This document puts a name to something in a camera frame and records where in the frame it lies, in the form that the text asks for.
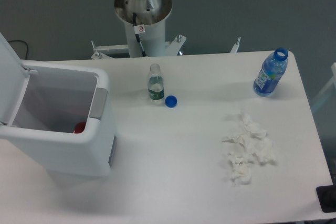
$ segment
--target blue bottle cap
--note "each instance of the blue bottle cap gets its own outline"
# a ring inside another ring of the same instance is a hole
[[[166,105],[169,108],[173,108],[177,105],[177,98],[173,95],[166,97]]]

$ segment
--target trash can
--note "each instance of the trash can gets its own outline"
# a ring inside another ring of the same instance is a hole
[[[116,123],[101,69],[20,60],[0,34],[0,138],[44,166],[106,176]],[[84,130],[74,134],[78,123]]]

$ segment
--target plastic bottle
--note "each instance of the plastic bottle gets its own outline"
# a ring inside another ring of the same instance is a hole
[[[162,101],[164,97],[163,78],[158,64],[151,64],[148,74],[148,95],[154,101]]]
[[[287,57],[287,49],[280,47],[266,58],[253,84],[254,90],[258,95],[267,97],[273,93],[276,85],[286,71]]]

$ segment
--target tissue paper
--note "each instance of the tissue paper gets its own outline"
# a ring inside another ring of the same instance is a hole
[[[232,163],[231,179],[236,184],[248,184],[251,180],[251,164],[258,161],[265,164],[276,161],[273,142],[259,123],[252,121],[250,115],[241,114],[244,132],[226,137],[223,142],[231,142],[243,146],[243,153],[230,152],[228,159]]]

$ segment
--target blue plastic bottle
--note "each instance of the blue plastic bottle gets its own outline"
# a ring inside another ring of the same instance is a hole
[[[280,78],[286,71],[288,63],[287,57],[287,49],[280,47],[266,58],[253,84],[254,91],[258,95],[267,97],[273,93]]]

